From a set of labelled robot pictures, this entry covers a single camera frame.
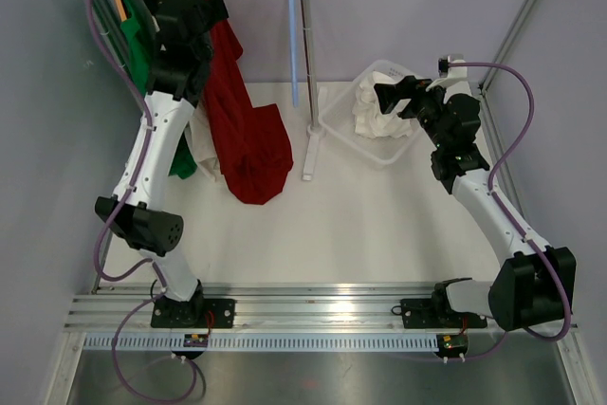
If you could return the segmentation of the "white printed t shirt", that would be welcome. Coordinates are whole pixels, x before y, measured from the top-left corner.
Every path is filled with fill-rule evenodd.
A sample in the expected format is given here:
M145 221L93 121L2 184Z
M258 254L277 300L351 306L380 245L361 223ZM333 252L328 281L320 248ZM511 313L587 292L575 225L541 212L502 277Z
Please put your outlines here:
M395 112L383 114L375 92L376 83L394 84L395 80L378 71L363 77L356 89L356 101L352 108L355 133L364 138L407 138L413 132L412 123L403 120Z

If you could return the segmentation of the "light blue plastic hanger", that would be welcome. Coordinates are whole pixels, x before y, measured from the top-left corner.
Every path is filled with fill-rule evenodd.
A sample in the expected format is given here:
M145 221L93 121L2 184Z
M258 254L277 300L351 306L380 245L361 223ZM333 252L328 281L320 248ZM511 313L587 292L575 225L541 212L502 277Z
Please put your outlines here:
M298 86L298 45L295 0L288 0L288 26L291 99L293 107L298 108L300 100Z

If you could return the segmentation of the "red t shirt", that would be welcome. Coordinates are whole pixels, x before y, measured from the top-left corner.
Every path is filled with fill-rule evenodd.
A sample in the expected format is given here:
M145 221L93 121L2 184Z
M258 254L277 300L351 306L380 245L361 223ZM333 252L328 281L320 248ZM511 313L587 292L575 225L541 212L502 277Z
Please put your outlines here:
M211 40L211 74L201 106L219 170L239 201L264 205L283 191L293 167L289 136L276 104L252 105L238 66L243 48L227 19L212 27Z

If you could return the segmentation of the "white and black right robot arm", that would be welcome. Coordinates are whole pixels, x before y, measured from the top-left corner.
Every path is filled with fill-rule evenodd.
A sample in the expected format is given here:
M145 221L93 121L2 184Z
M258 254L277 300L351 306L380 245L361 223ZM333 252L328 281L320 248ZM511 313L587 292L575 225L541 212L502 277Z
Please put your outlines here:
M476 143L480 103L470 95L448 96L428 79L407 76L374 86L380 110L416 120L435 149L434 177L461 204L487 238L501 263L494 281L472 279L439 284L431 301L432 318L452 325L463 314L493 319L506 332L560 321L553 336L570 330L576 260L567 248L554 248L535 232L494 182L494 167Z

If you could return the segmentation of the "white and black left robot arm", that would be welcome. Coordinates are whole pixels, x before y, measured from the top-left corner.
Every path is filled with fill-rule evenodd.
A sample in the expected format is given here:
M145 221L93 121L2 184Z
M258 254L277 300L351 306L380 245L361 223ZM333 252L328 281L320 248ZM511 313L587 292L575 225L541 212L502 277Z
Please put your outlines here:
M156 23L152 59L141 91L144 114L119 184L99 197L95 213L112 234L154 269L154 328L228 328L233 302L206 300L179 243L183 218L163 209L180 139L202 99L214 49L210 32L229 14L224 0L143 0Z

